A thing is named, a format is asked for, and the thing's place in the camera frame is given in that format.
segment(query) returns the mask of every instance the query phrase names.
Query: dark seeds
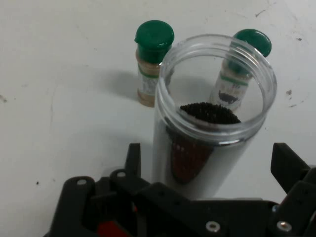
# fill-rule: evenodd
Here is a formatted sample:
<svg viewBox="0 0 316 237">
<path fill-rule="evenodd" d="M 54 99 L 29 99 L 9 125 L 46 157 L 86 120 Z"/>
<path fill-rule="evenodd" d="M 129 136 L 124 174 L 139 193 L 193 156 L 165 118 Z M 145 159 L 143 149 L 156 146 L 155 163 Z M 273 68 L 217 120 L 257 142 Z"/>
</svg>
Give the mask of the dark seeds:
<svg viewBox="0 0 316 237">
<path fill-rule="evenodd" d="M 233 124 L 239 119 L 233 112 L 220 105 L 210 103 L 195 103 L 180 107 L 189 115 L 209 123 Z M 180 184 L 187 184 L 203 169 L 213 152 L 213 147 L 202 145 L 198 140 L 192 140 L 173 132 L 171 147 L 171 173 Z"/>
<path fill-rule="evenodd" d="M 233 112 L 221 105 L 210 103 L 194 103 L 180 107 L 189 115 L 209 123 L 233 124 L 239 123 L 240 120 Z"/>
</svg>

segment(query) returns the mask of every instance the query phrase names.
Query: red part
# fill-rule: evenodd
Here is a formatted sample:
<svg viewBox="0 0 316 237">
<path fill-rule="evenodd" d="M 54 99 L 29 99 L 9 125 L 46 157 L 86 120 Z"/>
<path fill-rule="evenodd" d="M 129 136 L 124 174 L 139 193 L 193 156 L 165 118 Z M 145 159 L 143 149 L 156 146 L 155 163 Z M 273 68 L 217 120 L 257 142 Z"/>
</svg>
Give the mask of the red part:
<svg viewBox="0 0 316 237">
<path fill-rule="evenodd" d="M 128 237 L 128 235 L 114 222 L 104 222 L 98 226 L 99 237 Z"/>
</svg>

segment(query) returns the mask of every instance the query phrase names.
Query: black seeds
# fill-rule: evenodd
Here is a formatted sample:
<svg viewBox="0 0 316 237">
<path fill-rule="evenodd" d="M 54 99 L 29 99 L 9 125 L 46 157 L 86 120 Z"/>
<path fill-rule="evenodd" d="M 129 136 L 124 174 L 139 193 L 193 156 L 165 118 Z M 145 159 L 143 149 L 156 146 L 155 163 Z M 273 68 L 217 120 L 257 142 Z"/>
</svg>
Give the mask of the black seeds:
<svg viewBox="0 0 316 237">
<path fill-rule="evenodd" d="M 222 107 L 221 105 L 201 102 L 183 105 L 180 109 L 196 119 L 209 123 L 233 124 L 240 122 L 231 110 Z"/>
</svg>

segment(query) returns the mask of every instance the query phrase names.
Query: metal screw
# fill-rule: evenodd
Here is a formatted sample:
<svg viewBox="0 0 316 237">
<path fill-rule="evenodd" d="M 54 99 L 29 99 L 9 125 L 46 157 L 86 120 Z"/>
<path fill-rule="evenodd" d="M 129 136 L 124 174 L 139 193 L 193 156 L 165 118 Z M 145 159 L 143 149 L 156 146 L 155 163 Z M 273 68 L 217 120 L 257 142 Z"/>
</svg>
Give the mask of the metal screw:
<svg viewBox="0 0 316 237">
<path fill-rule="evenodd" d="M 205 228 L 213 233 L 219 232 L 221 226 L 215 221 L 209 221 L 206 223 Z"/>
<path fill-rule="evenodd" d="M 276 226 L 278 227 L 279 230 L 284 231 L 284 232 L 290 232 L 292 230 L 292 226 L 286 221 L 279 221 L 277 222 Z"/>
<path fill-rule="evenodd" d="M 126 176 L 126 174 L 125 174 L 125 172 L 123 172 L 123 171 L 121 171 L 121 172 L 119 172 L 119 173 L 117 173 L 117 177 L 125 177 Z"/>
<path fill-rule="evenodd" d="M 85 185 L 87 183 L 87 181 L 85 179 L 79 179 L 77 181 L 77 185 Z"/>
<path fill-rule="evenodd" d="M 274 205 L 274 206 L 272 207 L 272 212 L 276 212 L 277 209 L 278 209 L 278 205 Z"/>
</svg>

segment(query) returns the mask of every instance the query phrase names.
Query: spice jar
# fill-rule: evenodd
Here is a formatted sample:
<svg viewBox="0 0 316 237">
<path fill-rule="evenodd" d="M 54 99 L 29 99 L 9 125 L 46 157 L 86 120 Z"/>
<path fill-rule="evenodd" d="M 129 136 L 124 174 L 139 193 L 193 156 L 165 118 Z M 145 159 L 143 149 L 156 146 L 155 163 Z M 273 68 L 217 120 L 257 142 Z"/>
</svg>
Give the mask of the spice jar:
<svg viewBox="0 0 316 237">
<path fill-rule="evenodd" d="M 159 78 L 160 64 L 171 48 L 174 33 L 163 21 L 143 23 L 136 32 L 136 59 L 138 62 L 138 98 L 141 104 L 153 107 Z"/>
<path fill-rule="evenodd" d="M 215 108 L 223 116 L 221 106 L 207 102 L 228 58 L 252 78 L 243 106 L 235 112 L 239 121 L 215 124 L 189 115 L 198 104 L 199 110 Z M 202 35 L 172 48 L 162 62 L 157 85 L 153 181 L 189 199 L 212 197 L 264 123 L 276 91 L 271 66 L 243 41 Z"/>
<path fill-rule="evenodd" d="M 272 48 L 270 39 L 255 29 L 244 29 L 237 32 L 234 38 L 242 40 L 255 47 L 264 57 L 267 57 Z M 240 64 L 230 60 L 223 60 L 216 85 L 211 92 L 210 102 L 236 110 L 246 94 L 251 74 Z"/>
</svg>

